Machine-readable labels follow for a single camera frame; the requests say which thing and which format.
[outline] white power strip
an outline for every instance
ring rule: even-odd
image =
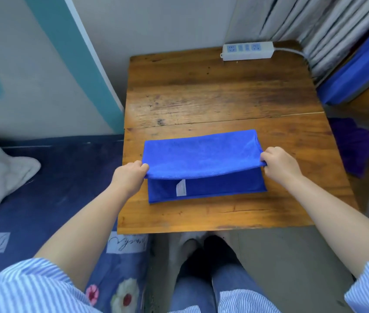
[[[227,44],[222,47],[221,58],[224,61],[264,59],[271,58],[273,53],[273,42]]]

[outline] wooden furniture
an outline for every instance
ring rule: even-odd
[[[296,47],[294,42],[278,43]],[[223,62],[222,48],[131,57],[123,163],[144,141],[254,128],[263,149],[281,146],[303,173],[356,207],[338,149],[302,57]],[[279,184],[268,192],[148,204],[147,182],[121,210],[119,234],[313,224]]]

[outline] white flower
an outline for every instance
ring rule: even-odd
[[[121,282],[111,300],[112,313],[135,313],[139,294],[136,279]]]

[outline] blue and white striped shirt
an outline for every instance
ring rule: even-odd
[[[369,312],[369,263],[357,282],[345,294],[357,313]],[[250,290],[221,293],[219,312],[278,313],[264,296]],[[46,259],[21,261],[0,272],[0,313],[13,312],[98,312],[70,278]],[[200,312],[197,306],[182,313]]]

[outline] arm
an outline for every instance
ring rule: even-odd
[[[295,158],[280,147],[261,154],[265,174],[284,186],[307,211],[328,245],[359,277],[369,262],[369,218],[304,177]]]
[[[119,211],[138,192],[148,168],[140,161],[118,167],[108,188],[67,221],[34,257],[48,259],[84,290]]]

